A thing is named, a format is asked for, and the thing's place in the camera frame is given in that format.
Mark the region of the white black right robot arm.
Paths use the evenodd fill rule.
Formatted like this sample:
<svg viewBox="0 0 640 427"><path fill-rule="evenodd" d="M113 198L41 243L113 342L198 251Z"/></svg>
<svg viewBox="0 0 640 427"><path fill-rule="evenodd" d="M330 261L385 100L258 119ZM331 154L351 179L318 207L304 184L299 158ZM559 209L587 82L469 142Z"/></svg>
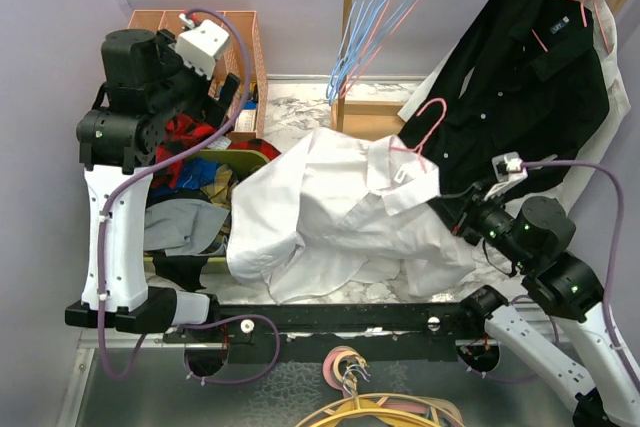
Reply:
<svg viewBox="0 0 640 427"><path fill-rule="evenodd" d="M487 333L515 353L559 397L574 425L638 425L639 365L616 332L595 272L567 249L576 227L560 203L534 196L511 215L474 187L428 204L454 236L484 241L511 262L528 297L560 327L580 359L530 327L489 286L464 299L461 330L472 338Z"/></svg>

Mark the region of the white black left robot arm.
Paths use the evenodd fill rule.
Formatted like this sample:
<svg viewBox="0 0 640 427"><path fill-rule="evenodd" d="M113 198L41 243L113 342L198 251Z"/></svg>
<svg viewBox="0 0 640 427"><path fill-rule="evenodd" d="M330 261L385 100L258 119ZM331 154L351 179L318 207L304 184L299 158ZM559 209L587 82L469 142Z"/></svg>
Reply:
<svg viewBox="0 0 640 427"><path fill-rule="evenodd" d="M239 85L233 75L221 101L209 94L216 63L230 44L229 33L210 21L179 35L124 29L106 36L105 81L76 128L89 197L90 253L81 297L65 310L67 325L150 334L186 324L202 342L220 332L209 295L148 285L143 234L148 169L166 123L189 109L221 121L232 103Z"/></svg>

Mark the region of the pink wire hanger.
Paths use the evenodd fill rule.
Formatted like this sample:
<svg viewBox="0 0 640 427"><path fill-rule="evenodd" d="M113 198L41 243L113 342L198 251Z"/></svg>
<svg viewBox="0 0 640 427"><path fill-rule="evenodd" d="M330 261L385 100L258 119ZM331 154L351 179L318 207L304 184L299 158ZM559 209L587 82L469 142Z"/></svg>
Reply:
<svg viewBox="0 0 640 427"><path fill-rule="evenodd" d="M441 113L439 118L432 124L432 126L429 128L429 130L424 134L424 136L422 137L422 139L412 148L408 148L405 145L396 145L393 142L390 143L389 145L389 149L392 151L399 151L399 152L409 152L409 153L413 153L417 156L419 163L421 165L421 168L426 171L426 165L425 165L425 160L423 158L422 155L422 151L423 148L425 146L425 144L429 141L429 139L431 138L431 136L435 133L435 131L439 128L439 126L441 125L441 123L444 121L447 113L448 113L448 105L447 102L444 98L442 97L436 97L436 98L432 98L430 100L427 100L416 112L415 112L415 116L416 117L420 117L424 114L425 111L427 111L432 105L439 105L441 107Z"/></svg>

